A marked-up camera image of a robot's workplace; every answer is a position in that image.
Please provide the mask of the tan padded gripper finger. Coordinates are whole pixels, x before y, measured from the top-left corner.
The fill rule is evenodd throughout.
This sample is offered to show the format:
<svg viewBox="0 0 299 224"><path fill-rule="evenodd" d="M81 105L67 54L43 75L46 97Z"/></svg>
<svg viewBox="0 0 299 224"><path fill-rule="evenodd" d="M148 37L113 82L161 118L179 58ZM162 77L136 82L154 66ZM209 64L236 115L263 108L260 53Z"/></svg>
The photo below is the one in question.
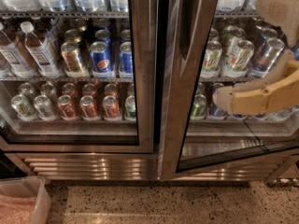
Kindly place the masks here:
<svg viewBox="0 0 299 224"><path fill-rule="evenodd" d="M299 0L257 0L256 13L266 22L278 26L293 47L299 38Z"/></svg>
<svg viewBox="0 0 299 224"><path fill-rule="evenodd" d="M299 62L286 49L263 78L217 89L213 102L229 114L262 115L299 105Z"/></svg>

